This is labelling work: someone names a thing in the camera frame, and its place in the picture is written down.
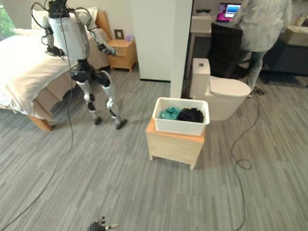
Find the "gray carpet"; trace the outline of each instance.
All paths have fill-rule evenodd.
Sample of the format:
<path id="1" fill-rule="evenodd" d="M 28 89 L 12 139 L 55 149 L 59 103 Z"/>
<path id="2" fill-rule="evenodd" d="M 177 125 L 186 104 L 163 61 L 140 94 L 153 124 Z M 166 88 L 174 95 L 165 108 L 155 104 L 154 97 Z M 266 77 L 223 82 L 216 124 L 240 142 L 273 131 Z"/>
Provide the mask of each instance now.
<path id="1" fill-rule="evenodd" d="M 119 231 L 231 231 L 242 219 L 239 183 L 230 148 L 257 115 L 247 99 L 227 121 L 211 122 L 194 171 L 169 160 L 149 160 L 145 129 L 168 83 L 141 82 L 138 71 L 113 74 L 128 124 L 114 127 L 106 96 L 94 85 L 103 124 L 95 126 L 79 89 L 71 117 L 74 148 L 62 159 L 50 186 L 8 231 L 85 231 L 101 215 Z M 235 147 L 252 169 L 238 172 L 246 198 L 243 231 L 308 230 L 308 90 L 295 79 L 262 86 L 257 125 Z M 69 149 L 64 102 L 54 109 L 59 125 L 40 131 L 24 115 L 0 110 L 0 228 L 44 187 Z"/>

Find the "picture frame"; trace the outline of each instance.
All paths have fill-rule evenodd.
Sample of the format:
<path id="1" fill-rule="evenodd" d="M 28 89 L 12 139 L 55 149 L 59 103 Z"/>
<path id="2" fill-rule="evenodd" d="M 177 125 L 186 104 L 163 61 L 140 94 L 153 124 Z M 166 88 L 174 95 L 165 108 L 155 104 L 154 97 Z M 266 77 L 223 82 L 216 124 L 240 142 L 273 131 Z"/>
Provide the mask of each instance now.
<path id="1" fill-rule="evenodd" d="M 114 30 L 116 39 L 124 39 L 123 30 Z"/>

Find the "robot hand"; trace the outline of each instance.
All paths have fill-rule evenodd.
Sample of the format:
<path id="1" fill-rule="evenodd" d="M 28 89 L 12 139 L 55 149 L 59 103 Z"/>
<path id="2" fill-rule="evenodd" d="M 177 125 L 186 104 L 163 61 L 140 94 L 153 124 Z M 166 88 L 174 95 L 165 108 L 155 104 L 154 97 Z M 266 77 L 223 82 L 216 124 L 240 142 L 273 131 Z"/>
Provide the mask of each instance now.
<path id="1" fill-rule="evenodd" d="M 97 48 L 105 54 L 116 55 L 116 50 L 113 47 L 105 46 L 103 43 L 98 45 Z"/>
<path id="2" fill-rule="evenodd" d="M 115 229 L 117 227 L 117 224 L 109 225 L 109 226 L 104 226 L 104 221 L 105 217 L 101 217 L 99 221 L 95 221 L 93 224 L 88 227 L 88 231 L 106 231 L 106 230 L 111 230 Z"/>
<path id="3" fill-rule="evenodd" d="M 46 53 L 52 56 L 60 56 L 60 57 L 65 55 L 62 49 L 57 48 L 55 46 L 54 47 L 48 46 Z"/>

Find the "green foliage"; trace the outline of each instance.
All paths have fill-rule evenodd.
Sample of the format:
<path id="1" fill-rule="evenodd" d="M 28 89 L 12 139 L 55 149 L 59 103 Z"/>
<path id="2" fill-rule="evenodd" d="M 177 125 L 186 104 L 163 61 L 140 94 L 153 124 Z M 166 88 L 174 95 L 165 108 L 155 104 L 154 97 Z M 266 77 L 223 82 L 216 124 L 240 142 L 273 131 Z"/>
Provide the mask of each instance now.
<path id="1" fill-rule="evenodd" d="M 10 28 L 15 28 L 8 13 L 0 3 L 0 31 L 5 38 L 14 35 Z"/>

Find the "wall baseboard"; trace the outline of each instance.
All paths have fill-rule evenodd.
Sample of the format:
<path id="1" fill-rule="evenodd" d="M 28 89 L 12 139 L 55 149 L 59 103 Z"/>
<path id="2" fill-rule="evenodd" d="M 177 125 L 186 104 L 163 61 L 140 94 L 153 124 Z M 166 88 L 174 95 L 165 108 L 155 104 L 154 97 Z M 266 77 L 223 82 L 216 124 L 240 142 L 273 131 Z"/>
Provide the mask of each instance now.
<path id="1" fill-rule="evenodd" d="M 169 80 L 159 80 L 159 79 L 147 79 L 141 78 L 140 81 L 149 81 L 149 82 L 160 82 L 160 83 L 170 83 Z"/>

